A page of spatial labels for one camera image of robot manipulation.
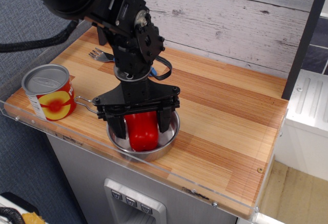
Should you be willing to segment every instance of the button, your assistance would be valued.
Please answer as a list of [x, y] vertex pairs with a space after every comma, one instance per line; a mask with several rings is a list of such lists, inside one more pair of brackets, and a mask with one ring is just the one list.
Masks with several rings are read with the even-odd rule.
[[118, 192], [115, 192], [112, 190], [112, 196], [115, 197], [118, 200], [122, 200], [122, 195]]
[[129, 197], [126, 197], [126, 201], [128, 205], [131, 205], [132, 207], [137, 207], [137, 202]]
[[141, 210], [147, 214], [150, 214], [150, 215], [153, 214], [153, 210], [146, 205], [141, 204]]

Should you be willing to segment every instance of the red pepper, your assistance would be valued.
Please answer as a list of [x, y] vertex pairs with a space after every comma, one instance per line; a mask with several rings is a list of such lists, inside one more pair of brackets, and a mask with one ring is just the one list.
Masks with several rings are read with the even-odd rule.
[[126, 115], [130, 146], [133, 150], [150, 151], [157, 147], [158, 128], [156, 111]]

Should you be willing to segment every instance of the metal bowl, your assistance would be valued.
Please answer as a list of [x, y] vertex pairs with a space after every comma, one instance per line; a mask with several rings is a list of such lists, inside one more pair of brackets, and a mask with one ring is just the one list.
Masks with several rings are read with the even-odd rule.
[[[114, 132], [110, 129], [110, 127], [107, 124], [108, 137], [115, 146], [117, 146], [120, 150], [145, 161], [153, 161], [164, 156], [173, 147], [173, 143], [175, 137], [178, 135], [179, 129], [180, 129], [180, 119], [178, 113], [174, 111], [172, 112], [172, 118], [171, 118], [169, 129], [164, 133], [158, 131], [157, 148], [151, 151], [136, 152], [132, 150], [130, 146], [128, 132], [126, 133], [126, 139], [116, 137]], [[122, 156], [127, 159], [131, 159], [131, 157], [128, 157], [124, 154], [122, 154]]]

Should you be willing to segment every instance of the black wire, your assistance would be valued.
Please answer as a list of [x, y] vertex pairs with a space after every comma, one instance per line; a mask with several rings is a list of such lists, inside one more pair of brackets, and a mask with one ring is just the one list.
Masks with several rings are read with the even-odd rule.
[[33, 40], [19, 43], [0, 44], [0, 53], [33, 50], [37, 48], [49, 47], [64, 43], [74, 31], [78, 21], [71, 21], [62, 32], [52, 38]]
[[166, 72], [165, 74], [162, 74], [160, 76], [158, 76], [158, 75], [152, 75], [152, 76], [157, 80], [163, 80], [163, 79], [166, 79], [167, 77], [169, 77], [172, 74], [172, 69], [173, 69], [172, 64], [168, 60], [166, 60], [164, 57], [161, 57], [161, 56], [157, 56], [155, 58], [155, 60], [164, 64], [166, 67], [169, 68], [169, 70], [168, 70], [168, 72]]
[[13, 208], [0, 207], [0, 216], [7, 218], [12, 224], [25, 224], [21, 214]]

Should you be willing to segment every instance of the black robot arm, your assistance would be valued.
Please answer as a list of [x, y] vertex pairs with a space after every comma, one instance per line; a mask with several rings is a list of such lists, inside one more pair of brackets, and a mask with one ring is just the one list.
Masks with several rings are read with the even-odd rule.
[[[119, 86], [93, 99], [98, 118], [106, 120], [115, 135], [125, 138], [124, 116], [156, 111], [160, 132], [168, 129], [171, 113], [179, 107], [180, 89], [148, 79], [151, 66], [165, 48], [164, 38], [151, 22], [144, 0], [43, 0], [54, 14], [91, 21], [111, 45]], [[162, 60], [170, 71], [172, 66]]]

